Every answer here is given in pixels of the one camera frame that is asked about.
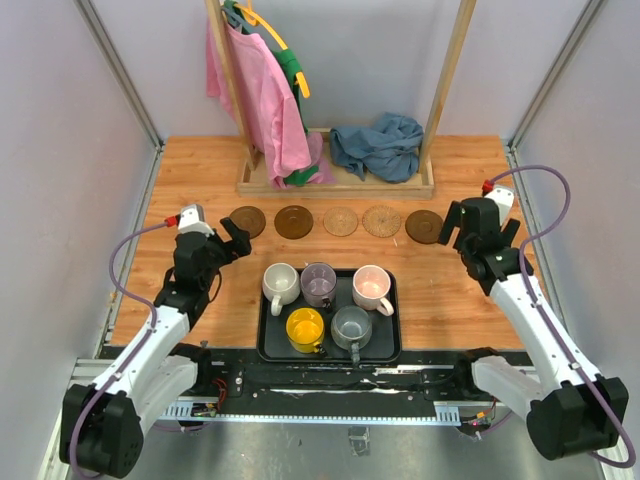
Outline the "dark wooden coaster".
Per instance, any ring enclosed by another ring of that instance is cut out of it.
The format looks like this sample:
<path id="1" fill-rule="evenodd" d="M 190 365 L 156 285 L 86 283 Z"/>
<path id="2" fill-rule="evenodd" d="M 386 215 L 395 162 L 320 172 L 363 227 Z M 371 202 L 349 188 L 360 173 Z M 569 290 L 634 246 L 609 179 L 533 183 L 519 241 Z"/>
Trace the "dark wooden coaster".
<path id="1" fill-rule="evenodd" d="M 420 244 L 434 244 L 438 241 L 444 220 L 431 210 L 416 210 L 405 221 L 407 235 Z"/>
<path id="2" fill-rule="evenodd" d="M 229 214 L 229 218 L 241 230 L 247 231 L 249 237 L 258 237 L 266 227 L 266 217 L 262 210 L 255 206 L 241 206 Z"/>

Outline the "brown glass coaster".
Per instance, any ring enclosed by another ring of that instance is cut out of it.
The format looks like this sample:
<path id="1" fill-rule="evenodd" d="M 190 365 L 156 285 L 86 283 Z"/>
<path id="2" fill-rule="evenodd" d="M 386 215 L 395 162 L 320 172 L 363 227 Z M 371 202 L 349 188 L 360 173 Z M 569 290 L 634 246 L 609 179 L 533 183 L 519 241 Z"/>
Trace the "brown glass coaster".
<path id="1" fill-rule="evenodd" d="M 308 235 L 314 225 L 311 212 L 300 205 L 282 208 L 275 216 L 276 232 L 285 239 L 297 240 Z"/>

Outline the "woven rattan coaster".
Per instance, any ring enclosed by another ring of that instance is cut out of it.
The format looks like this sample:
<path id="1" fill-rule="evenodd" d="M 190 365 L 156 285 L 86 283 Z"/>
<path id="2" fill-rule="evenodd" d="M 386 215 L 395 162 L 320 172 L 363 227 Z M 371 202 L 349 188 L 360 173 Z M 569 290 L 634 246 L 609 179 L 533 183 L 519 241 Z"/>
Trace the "woven rattan coaster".
<path id="1" fill-rule="evenodd" d="M 401 215 L 386 205 L 376 205 L 367 209 L 362 216 L 364 229 L 378 238 L 394 236 L 402 225 Z"/>

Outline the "light woven coaster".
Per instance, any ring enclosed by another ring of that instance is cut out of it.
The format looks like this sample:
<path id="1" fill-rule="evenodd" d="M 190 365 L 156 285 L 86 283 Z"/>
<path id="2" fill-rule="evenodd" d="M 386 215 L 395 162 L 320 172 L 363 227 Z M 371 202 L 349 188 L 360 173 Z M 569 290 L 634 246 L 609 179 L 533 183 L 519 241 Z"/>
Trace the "light woven coaster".
<path id="1" fill-rule="evenodd" d="M 326 211 L 323 217 L 325 230 L 336 237 L 353 234 L 359 224 L 357 214 L 347 207 L 334 207 Z"/>

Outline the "white ceramic mug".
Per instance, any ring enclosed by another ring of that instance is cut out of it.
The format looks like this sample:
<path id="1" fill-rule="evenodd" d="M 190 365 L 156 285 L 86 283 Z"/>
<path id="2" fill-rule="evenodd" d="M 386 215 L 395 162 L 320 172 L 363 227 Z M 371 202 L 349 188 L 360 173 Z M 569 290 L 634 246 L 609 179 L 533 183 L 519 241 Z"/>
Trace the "white ceramic mug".
<path id="1" fill-rule="evenodd" d="M 272 264 L 264 272 L 262 291 L 270 302 L 270 313 L 279 316 L 300 295 L 299 273 L 287 263 Z"/>

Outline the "blue crumpled cloth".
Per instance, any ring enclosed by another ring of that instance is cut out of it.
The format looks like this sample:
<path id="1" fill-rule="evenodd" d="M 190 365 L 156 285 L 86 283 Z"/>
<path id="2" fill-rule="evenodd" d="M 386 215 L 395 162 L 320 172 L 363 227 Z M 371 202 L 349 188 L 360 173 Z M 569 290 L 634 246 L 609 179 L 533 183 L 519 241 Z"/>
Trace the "blue crumpled cloth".
<path id="1" fill-rule="evenodd" d="M 419 168 L 424 130 L 413 118 L 386 112 L 371 126 L 338 126 L 329 132 L 333 163 L 361 181 L 368 173 L 392 183 L 407 182 Z"/>

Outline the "yellow glass mug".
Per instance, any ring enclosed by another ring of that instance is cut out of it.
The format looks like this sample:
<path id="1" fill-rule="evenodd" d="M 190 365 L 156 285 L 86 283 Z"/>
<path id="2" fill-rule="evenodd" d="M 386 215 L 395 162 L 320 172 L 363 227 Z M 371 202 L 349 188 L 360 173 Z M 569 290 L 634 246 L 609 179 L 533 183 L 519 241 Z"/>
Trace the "yellow glass mug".
<path id="1" fill-rule="evenodd" d="M 326 353 L 323 346 L 325 324 L 322 315 L 314 308 L 294 310 L 286 321 L 286 335 L 291 346 L 301 354 Z"/>

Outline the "pink shirt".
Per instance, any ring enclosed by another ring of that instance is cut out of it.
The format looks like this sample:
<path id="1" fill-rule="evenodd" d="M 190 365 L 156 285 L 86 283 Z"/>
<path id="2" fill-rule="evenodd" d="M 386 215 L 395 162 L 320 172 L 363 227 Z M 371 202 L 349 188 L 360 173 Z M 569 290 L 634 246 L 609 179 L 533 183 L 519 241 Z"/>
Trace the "pink shirt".
<path id="1" fill-rule="evenodd" d="M 226 27 L 250 140 L 264 154 L 274 188 L 335 181 L 323 138 L 305 130 L 293 91 L 301 66 L 291 50 L 271 51 L 258 33 Z"/>

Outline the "black plastic tray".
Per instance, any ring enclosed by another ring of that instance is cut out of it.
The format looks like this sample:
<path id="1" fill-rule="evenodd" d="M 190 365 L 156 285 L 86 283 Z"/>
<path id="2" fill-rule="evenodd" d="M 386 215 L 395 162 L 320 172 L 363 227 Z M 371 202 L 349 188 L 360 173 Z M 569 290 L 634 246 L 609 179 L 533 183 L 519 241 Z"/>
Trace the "black plastic tray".
<path id="1" fill-rule="evenodd" d="M 260 357 L 267 362 L 275 363 L 332 363 L 351 364 L 350 352 L 340 348 L 331 336 L 331 321 L 334 314 L 342 307 L 354 305 L 352 296 L 352 281 L 355 268 L 337 269 L 337 289 L 333 310 L 327 312 L 320 308 L 325 326 L 323 346 L 325 356 L 315 353 L 306 354 L 297 351 L 290 343 L 286 334 L 286 320 L 296 309 L 309 307 L 309 304 L 300 294 L 291 304 L 285 305 L 279 316 L 271 314 L 271 302 L 262 295 L 259 310 L 258 336 L 256 350 Z M 385 316 L 377 310 L 369 311 L 372 322 L 372 336 L 366 346 L 360 349 L 361 364 L 386 364 L 395 361 L 401 353 L 401 329 L 397 303 L 396 280 L 391 272 L 388 272 L 391 286 L 387 299 L 392 303 L 395 312 L 391 316 Z"/>

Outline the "grey glass mug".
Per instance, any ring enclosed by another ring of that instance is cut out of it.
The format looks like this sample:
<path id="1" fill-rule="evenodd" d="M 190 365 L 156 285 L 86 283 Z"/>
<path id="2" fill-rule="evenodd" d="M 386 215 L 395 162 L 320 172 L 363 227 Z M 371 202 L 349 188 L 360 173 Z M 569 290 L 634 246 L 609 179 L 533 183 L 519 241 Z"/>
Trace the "grey glass mug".
<path id="1" fill-rule="evenodd" d="M 334 343 L 349 353 L 355 366 L 361 362 L 360 351 L 370 342 L 372 331 L 369 313 L 355 305 L 340 308 L 331 321 Z"/>

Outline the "green shirt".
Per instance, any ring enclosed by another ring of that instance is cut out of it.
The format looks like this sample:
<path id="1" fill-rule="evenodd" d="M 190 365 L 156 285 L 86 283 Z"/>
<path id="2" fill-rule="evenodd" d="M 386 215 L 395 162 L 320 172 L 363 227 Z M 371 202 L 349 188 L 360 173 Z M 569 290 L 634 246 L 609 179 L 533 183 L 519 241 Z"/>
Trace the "green shirt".
<path id="1" fill-rule="evenodd" d="M 263 17 L 235 1 L 222 4 L 231 52 L 246 96 L 251 140 L 275 188 L 300 187 L 319 173 L 320 136 L 308 132 L 300 100 L 311 96 L 303 69 Z"/>

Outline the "yellow hanger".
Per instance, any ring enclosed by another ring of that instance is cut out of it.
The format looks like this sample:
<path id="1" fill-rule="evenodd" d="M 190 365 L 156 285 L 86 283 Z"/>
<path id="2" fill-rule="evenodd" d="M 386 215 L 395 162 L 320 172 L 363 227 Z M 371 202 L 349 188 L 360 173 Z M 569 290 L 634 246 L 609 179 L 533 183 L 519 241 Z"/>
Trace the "yellow hanger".
<path id="1" fill-rule="evenodd" d="M 252 9 L 251 1 L 249 1 L 247 5 L 241 5 L 240 3 L 236 3 L 235 6 L 238 7 L 246 16 L 249 17 L 252 25 L 262 26 L 269 33 L 269 35 L 275 40 L 275 42 L 283 51 L 289 49 L 288 45 L 277 33 L 277 31 L 264 18 L 262 18 L 258 13 L 256 13 Z M 303 71 L 300 71 L 295 75 L 295 83 L 299 86 L 300 92 L 305 99 L 308 99 L 311 97 L 311 90 Z"/>

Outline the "green hanger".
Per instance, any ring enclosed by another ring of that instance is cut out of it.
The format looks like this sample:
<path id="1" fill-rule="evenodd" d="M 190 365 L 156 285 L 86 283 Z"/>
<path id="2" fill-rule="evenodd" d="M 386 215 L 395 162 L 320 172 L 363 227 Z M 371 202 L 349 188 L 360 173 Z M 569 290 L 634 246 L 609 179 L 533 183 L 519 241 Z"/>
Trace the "green hanger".
<path id="1" fill-rule="evenodd" d="M 252 34 L 255 32 L 254 27 L 247 21 L 239 7 L 235 6 L 236 2 L 227 0 L 222 4 L 227 23 L 235 30 L 243 34 Z"/>

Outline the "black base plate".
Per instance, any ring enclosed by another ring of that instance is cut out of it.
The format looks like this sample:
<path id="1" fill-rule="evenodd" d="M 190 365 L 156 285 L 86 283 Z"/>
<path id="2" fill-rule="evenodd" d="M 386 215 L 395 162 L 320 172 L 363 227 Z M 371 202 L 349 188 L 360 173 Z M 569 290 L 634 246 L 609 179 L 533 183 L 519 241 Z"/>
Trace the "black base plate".
<path id="1" fill-rule="evenodd" d="M 404 350 L 386 364 L 275 363 L 253 349 L 212 349 L 207 381 L 180 399 L 213 406 L 218 413 L 297 419 L 427 417 L 438 402 L 493 402 L 488 393 L 454 378 L 456 350 Z"/>

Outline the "aluminium front rail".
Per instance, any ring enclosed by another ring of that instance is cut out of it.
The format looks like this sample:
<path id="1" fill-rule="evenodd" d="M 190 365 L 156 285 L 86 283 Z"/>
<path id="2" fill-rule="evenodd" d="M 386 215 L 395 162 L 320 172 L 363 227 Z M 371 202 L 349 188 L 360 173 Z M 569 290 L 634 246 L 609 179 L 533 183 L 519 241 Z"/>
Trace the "aluminium front rail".
<path id="1" fill-rule="evenodd" d="M 525 374 L 512 366 L 501 355 L 487 349 L 463 352 L 450 369 L 429 369 L 426 364 L 410 370 L 400 365 L 391 366 L 391 373 L 384 373 L 389 365 L 350 365 L 320 363 L 264 363 L 249 362 L 249 351 L 211 350 L 194 345 L 178 344 L 161 366 L 175 366 L 174 360 L 186 360 L 187 367 L 196 367 L 196 379 L 187 375 L 186 393 L 169 393 L 169 400 L 160 399 L 152 393 L 149 384 L 143 393 L 151 394 L 151 400 L 159 400 L 160 413 L 151 413 L 151 423 L 161 417 L 179 420 L 187 426 L 196 426 L 206 418 L 220 415 L 255 415 L 266 417 L 293 417 L 308 419 L 339 418 L 391 418 L 408 419 L 436 415 L 437 401 L 488 401 L 491 396 L 505 400 L 506 393 L 495 395 L 488 387 L 479 387 L 473 379 L 473 368 L 484 360 L 499 360 L 498 366 L 512 367 L 516 380 L 525 380 Z M 506 386 L 515 387 L 516 380 L 506 381 Z M 98 380 L 87 386 L 73 385 L 65 394 L 62 407 L 63 430 L 71 435 L 80 414 L 97 394 Z M 133 400 L 125 399 L 124 387 L 116 387 L 116 393 L 104 393 L 89 410 L 80 427 L 80 437 L 89 432 L 106 432 L 115 435 L 126 429 L 145 430 L 143 406 L 134 406 Z M 180 395 L 195 397 L 191 413 L 164 413 Z M 560 387 L 549 393 L 541 393 L 539 399 L 524 400 L 524 420 L 549 420 L 569 430 L 573 427 L 604 429 L 613 431 L 611 421 L 591 389 L 583 382 L 571 384 L 560 382 Z"/>

